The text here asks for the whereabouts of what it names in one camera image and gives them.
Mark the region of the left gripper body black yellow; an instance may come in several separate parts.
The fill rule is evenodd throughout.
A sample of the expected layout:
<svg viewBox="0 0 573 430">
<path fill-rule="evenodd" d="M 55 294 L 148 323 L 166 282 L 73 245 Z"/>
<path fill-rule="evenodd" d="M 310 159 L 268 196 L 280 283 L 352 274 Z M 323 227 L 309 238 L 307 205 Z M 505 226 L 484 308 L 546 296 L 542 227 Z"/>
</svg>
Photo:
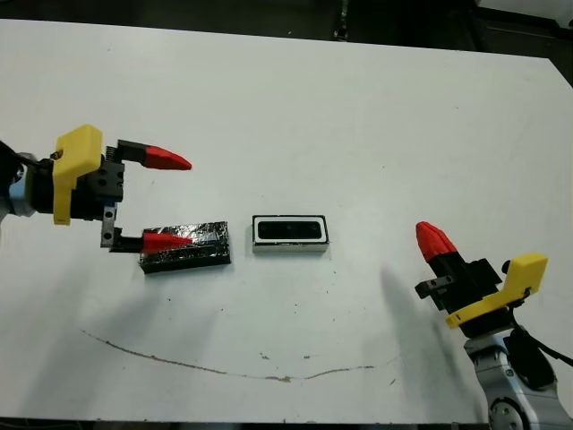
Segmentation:
<svg viewBox="0 0 573 430">
<path fill-rule="evenodd" d="M 93 125 L 57 138 L 53 153 L 30 168 L 30 204 L 56 226 L 69 226 L 74 219 L 99 221 L 100 245 L 110 249 L 124 195 L 124 165 L 113 160 L 112 151 L 103 152 L 102 142 L 102 132 Z"/>
</svg>

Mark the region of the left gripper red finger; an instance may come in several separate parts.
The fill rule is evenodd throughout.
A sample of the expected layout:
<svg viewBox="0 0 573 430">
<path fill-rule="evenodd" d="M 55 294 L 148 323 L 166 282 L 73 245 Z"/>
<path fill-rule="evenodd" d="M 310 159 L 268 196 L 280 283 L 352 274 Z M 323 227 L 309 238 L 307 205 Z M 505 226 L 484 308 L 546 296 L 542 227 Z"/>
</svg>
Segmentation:
<svg viewBox="0 0 573 430">
<path fill-rule="evenodd" d="M 161 170 L 191 170 L 187 159 L 158 146 L 119 140 L 116 147 L 119 160 L 137 162 L 145 168 Z"/>
<path fill-rule="evenodd" d="M 124 236 L 122 229 L 114 228 L 111 253 L 160 253 L 192 244 L 192 239 L 164 233 L 147 232 L 140 236 Z"/>
</svg>

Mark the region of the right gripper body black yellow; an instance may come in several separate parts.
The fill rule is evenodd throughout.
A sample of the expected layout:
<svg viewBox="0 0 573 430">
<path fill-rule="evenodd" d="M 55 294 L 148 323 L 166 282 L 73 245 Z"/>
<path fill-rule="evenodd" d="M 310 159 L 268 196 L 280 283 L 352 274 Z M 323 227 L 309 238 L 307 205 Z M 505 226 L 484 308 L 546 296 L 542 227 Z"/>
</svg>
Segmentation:
<svg viewBox="0 0 573 430">
<path fill-rule="evenodd" d="M 417 295 L 430 297 L 447 313 L 448 327 L 472 339 L 510 326 L 509 308 L 538 292 L 548 258 L 525 254 L 511 259 L 503 265 L 504 279 L 485 259 L 466 262 L 460 254 L 436 254 L 427 263 L 435 277 L 417 284 Z"/>
</svg>

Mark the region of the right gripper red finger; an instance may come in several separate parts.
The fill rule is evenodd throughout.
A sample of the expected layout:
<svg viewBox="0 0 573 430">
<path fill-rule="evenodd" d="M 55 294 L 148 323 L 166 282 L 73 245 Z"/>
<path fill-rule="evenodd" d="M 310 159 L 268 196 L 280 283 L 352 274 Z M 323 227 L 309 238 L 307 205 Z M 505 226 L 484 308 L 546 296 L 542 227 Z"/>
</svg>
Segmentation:
<svg viewBox="0 0 573 430">
<path fill-rule="evenodd" d="M 429 222 L 423 224 L 423 258 L 438 277 L 459 278 L 466 262 L 447 235 Z"/>
<path fill-rule="evenodd" d="M 450 255 L 450 240 L 439 228 L 429 222 L 418 222 L 415 226 L 418 247 L 426 263 L 437 277 L 446 276 L 445 263 Z"/>
</svg>

